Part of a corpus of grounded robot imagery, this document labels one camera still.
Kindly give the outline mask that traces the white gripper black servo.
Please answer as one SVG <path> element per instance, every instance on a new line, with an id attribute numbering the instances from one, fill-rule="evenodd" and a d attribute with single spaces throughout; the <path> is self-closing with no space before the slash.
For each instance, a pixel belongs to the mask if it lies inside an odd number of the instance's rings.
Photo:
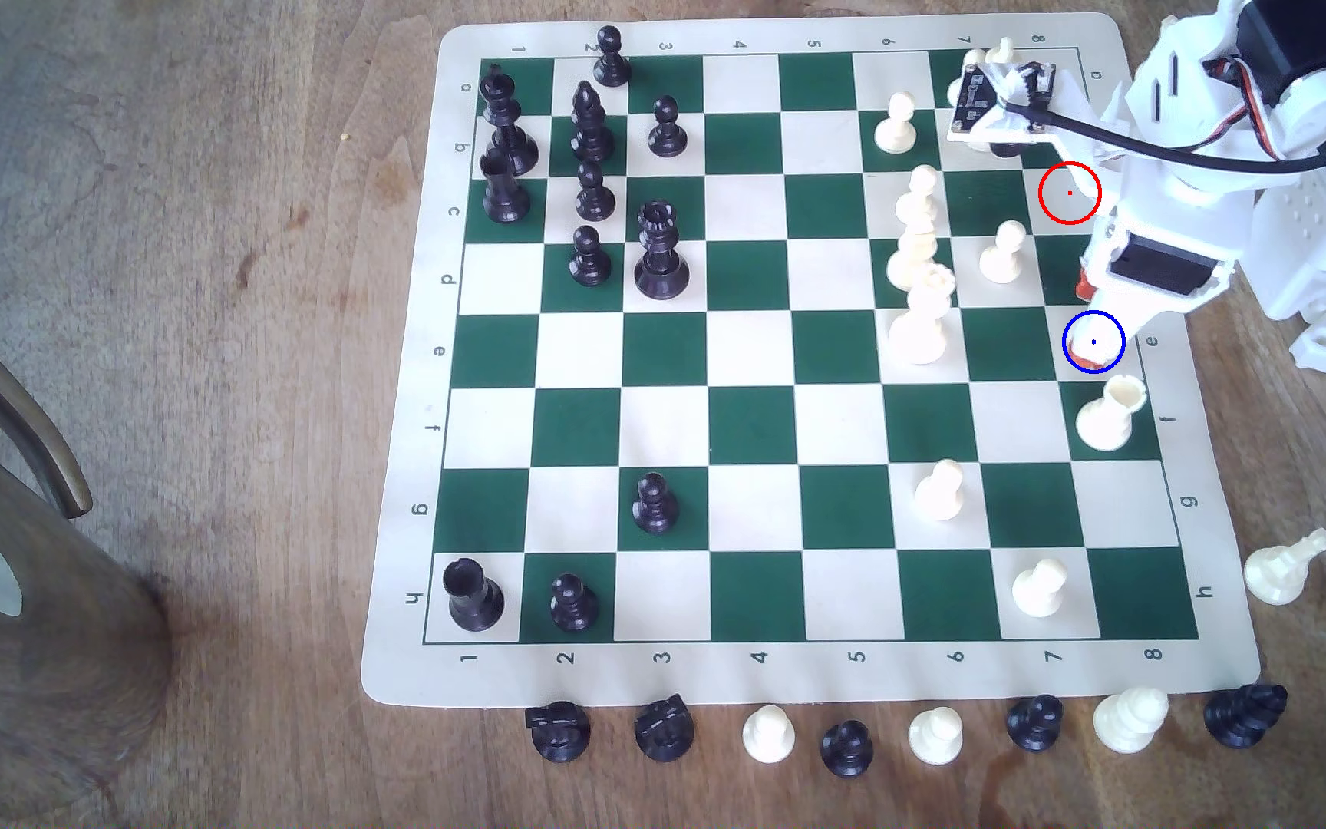
<path id="1" fill-rule="evenodd" d="M 1140 348 L 1188 355 L 1184 314 L 1231 285 L 1250 237 L 1250 194 L 1209 194 L 1132 155 L 1093 172 L 1099 187 L 1079 183 L 1099 206 L 1077 284 L 1090 306 L 1070 320 L 1070 365 L 1110 371 Z"/>

